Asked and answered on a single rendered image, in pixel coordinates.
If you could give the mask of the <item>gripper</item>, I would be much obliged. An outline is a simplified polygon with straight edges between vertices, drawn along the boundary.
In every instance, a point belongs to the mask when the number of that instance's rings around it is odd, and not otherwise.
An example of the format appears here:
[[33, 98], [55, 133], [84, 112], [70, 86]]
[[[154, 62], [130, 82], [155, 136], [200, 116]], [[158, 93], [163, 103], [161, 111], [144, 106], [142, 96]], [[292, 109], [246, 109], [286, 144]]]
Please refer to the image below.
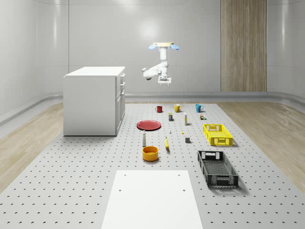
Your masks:
[[170, 83], [172, 82], [172, 78], [171, 77], [168, 77], [167, 79], [164, 79], [162, 76], [159, 76], [158, 78], [158, 83], [160, 85], [169, 85]]

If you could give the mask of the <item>drone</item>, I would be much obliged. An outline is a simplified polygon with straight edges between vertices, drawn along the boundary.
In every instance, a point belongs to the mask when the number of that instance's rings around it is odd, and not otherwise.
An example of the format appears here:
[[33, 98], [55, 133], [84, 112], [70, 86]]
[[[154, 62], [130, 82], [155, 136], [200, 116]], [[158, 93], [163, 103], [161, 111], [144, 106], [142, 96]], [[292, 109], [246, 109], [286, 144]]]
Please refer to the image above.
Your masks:
[[179, 47], [175, 45], [173, 42], [154, 42], [152, 45], [149, 46], [149, 49], [155, 49], [156, 47], [171, 47], [172, 49], [178, 50]]

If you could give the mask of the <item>red plate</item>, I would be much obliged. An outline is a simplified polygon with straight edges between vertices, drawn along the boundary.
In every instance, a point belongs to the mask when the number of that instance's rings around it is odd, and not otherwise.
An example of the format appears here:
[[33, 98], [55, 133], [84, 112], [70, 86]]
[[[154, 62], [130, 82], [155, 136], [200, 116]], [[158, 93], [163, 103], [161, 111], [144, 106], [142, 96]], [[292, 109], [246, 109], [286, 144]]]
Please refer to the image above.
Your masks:
[[137, 128], [145, 131], [154, 131], [161, 128], [161, 123], [154, 120], [143, 120], [137, 123]]

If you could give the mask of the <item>yellow bowl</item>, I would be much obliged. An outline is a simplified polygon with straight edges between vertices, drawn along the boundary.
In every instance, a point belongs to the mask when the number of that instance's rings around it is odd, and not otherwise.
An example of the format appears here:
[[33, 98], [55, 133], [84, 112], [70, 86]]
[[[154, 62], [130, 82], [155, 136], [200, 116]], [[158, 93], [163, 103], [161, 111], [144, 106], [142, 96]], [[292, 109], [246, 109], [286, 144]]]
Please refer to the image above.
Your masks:
[[142, 158], [145, 161], [155, 161], [159, 158], [158, 148], [155, 146], [146, 146], [142, 149]]

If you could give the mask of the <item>white cabinet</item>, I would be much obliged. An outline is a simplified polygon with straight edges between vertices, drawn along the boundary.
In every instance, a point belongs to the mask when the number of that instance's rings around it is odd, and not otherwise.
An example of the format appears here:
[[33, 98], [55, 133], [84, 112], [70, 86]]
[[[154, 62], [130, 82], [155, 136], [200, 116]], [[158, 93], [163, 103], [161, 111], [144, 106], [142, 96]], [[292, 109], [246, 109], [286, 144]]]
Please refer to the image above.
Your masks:
[[123, 66], [83, 67], [63, 78], [63, 134], [116, 136], [124, 118]]

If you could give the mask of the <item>yellow basket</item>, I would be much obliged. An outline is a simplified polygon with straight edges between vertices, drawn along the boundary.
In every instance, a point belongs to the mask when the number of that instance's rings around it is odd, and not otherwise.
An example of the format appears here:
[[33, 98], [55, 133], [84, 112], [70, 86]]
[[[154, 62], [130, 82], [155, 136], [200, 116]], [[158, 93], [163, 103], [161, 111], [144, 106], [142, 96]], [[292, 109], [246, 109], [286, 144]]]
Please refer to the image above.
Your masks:
[[233, 137], [223, 124], [203, 124], [203, 132], [212, 146], [233, 145]]

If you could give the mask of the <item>dark grey basket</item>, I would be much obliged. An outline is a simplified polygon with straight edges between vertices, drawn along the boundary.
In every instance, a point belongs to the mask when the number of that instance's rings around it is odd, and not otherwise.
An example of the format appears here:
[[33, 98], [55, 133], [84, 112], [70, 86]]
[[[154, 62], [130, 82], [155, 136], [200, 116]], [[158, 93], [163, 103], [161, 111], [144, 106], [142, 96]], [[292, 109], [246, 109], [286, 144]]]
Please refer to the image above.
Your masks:
[[238, 174], [222, 151], [197, 151], [197, 159], [208, 186], [237, 187]]

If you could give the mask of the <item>white board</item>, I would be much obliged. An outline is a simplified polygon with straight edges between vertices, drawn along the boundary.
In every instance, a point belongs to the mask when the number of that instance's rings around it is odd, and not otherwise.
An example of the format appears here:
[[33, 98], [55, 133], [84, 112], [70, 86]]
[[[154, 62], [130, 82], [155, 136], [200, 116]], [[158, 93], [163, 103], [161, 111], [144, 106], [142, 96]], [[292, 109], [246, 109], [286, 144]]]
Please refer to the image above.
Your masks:
[[203, 229], [186, 170], [118, 170], [102, 229]]

